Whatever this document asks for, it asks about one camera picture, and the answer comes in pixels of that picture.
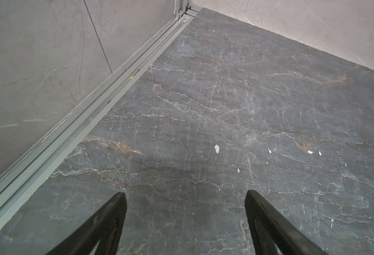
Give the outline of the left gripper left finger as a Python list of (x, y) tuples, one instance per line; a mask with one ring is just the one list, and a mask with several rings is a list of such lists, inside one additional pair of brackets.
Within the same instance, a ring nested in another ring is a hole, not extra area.
[(115, 255), (127, 212), (126, 196), (118, 192), (49, 255)]

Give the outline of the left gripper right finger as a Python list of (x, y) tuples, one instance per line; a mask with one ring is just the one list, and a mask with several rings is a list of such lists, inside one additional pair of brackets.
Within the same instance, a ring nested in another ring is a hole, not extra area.
[(257, 255), (325, 255), (327, 252), (303, 235), (260, 193), (249, 190), (245, 212)]

